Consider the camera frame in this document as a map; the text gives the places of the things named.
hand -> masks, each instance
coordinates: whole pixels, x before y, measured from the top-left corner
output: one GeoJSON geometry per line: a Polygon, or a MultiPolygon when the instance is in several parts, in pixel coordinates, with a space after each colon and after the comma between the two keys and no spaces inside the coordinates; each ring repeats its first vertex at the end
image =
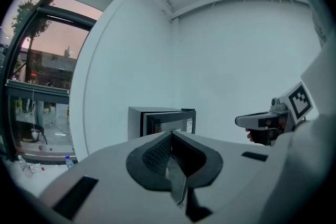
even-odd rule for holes
{"type": "Polygon", "coordinates": [[[247,138],[250,139],[251,142],[253,142],[251,133],[248,133],[247,138]]]}
{"type": "MultiPolygon", "coordinates": [[[[280,134],[283,134],[283,133],[284,133],[285,128],[286,128],[286,123],[287,123],[287,116],[280,116],[280,117],[279,117],[279,126],[278,126],[278,130],[279,130],[279,133],[280,133],[280,134]]],[[[267,120],[267,121],[266,121],[266,125],[267,125],[267,126],[270,126],[270,125],[271,125],[271,121],[270,121],[270,120],[267,120]]],[[[249,134],[247,135],[247,138],[250,139],[251,142],[253,142],[251,133],[249,133],[249,134]]]]}

curved black cover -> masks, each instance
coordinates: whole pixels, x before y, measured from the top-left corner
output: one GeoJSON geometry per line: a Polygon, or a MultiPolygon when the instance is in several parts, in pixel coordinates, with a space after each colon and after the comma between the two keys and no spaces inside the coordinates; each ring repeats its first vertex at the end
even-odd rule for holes
{"type": "Polygon", "coordinates": [[[178,132],[166,132],[134,149],[127,157],[126,168],[142,187],[171,191],[171,183],[165,178],[170,157],[179,164],[191,189],[211,185],[223,167],[223,159],[215,150],[178,132]]]}

white wall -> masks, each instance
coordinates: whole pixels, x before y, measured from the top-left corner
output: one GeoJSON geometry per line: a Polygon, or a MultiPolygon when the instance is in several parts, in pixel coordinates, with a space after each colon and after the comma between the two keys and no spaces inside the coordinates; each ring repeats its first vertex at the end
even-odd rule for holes
{"type": "Polygon", "coordinates": [[[102,14],[71,85],[70,127],[79,160],[127,141],[129,106],[175,105],[170,46],[171,23],[146,0],[114,0],[102,14]]]}
{"type": "MultiPolygon", "coordinates": [[[[320,51],[303,4],[232,0],[174,23],[181,106],[197,110],[196,134],[219,140],[249,143],[235,117],[268,110],[320,51]]],[[[316,115],[314,109],[307,118],[316,115]]]]}

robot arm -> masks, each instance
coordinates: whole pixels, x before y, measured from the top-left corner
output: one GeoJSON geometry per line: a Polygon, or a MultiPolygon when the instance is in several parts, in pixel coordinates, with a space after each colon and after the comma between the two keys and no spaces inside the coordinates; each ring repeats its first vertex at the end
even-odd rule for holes
{"type": "Polygon", "coordinates": [[[280,134],[294,131],[312,108],[307,91],[300,82],[282,96],[273,98],[269,111],[239,116],[235,123],[249,129],[255,143],[273,145],[280,134]]]}

floor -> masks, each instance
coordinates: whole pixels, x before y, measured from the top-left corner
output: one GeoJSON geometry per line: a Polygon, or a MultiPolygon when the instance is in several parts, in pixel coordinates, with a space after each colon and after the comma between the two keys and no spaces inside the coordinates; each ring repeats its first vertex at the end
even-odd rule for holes
{"type": "Polygon", "coordinates": [[[64,165],[41,165],[45,170],[34,173],[32,178],[27,178],[20,168],[18,161],[10,162],[3,159],[3,162],[12,177],[14,183],[38,197],[43,190],[58,176],[65,173],[68,167],[64,165]]]}

